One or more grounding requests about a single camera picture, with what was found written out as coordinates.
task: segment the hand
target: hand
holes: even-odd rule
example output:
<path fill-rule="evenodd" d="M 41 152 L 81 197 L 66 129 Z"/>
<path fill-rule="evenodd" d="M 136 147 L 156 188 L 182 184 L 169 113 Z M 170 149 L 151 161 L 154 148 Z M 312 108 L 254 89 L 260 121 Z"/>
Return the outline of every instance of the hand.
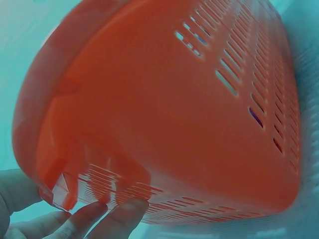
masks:
<path fill-rule="evenodd" d="M 83 239 L 89 229 L 107 212 L 98 202 L 75 214 L 54 212 L 29 222 L 10 225 L 10 215 L 40 202 L 38 188 L 21 170 L 0 171 L 0 238 L 5 239 Z M 86 239 L 127 239 L 148 209 L 148 203 L 130 199 L 105 216 Z"/>

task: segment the fingernail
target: fingernail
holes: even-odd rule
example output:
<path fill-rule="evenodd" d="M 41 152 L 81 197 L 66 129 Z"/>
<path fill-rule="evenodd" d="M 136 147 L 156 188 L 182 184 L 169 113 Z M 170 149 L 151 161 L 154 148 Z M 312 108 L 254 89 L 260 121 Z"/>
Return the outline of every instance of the fingernail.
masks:
<path fill-rule="evenodd" d="M 124 202 L 121 205 L 121 207 L 123 209 L 130 210 L 130 211 L 136 210 L 137 208 L 139 210 L 146 211 L 147 208 L 149 207 L 149 203 L 147 201 L 144 201 L 138 198 L 131 198 L 131 199 L 128 199 L 126 202 Z"/>

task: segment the laundry basket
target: laundry basket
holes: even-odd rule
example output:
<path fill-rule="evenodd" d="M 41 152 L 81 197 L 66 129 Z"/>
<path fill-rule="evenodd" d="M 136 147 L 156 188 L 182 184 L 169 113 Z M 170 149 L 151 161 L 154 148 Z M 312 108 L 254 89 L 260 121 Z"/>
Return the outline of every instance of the laundry basket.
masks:
<path fill-rule="evenodd" d="M 43 199 L 143 222 L 277 214 L 300 179 L 300 116 L 280 16 L 266 0 L 83 0 L 36 56 L 13 147 Z"/>

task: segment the orange plastic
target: orange plastic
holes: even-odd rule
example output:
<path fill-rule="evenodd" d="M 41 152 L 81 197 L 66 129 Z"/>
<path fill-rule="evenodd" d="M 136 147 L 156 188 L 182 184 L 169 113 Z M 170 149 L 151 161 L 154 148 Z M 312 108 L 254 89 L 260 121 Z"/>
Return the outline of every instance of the orange plastic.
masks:
<path fill-rule="evenodd" d="M 276 214 L 299 188 L 292 57 L 266 0 L 83 0 L 36 56 L 13 147 L 50 204 L 144 222 Z"/>

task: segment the human hand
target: human hand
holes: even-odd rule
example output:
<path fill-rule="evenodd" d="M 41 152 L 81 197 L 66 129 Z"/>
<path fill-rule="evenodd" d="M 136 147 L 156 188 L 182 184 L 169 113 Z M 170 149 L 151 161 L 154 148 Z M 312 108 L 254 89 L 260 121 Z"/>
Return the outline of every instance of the human hand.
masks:
<path fill-rule="evenodd" d="M 0 171 L 0 238 L 83 239 L 107 212 L 105 204 L 87 205 L 75 214 L 54 212 L 29 222 L 10 224 L 10 215 L 40 202 L 38 188 L 18 169 Z M 148 209 L 148 203 L 130 199 L 107 214 L 86 239 L 127 239 Z"/>

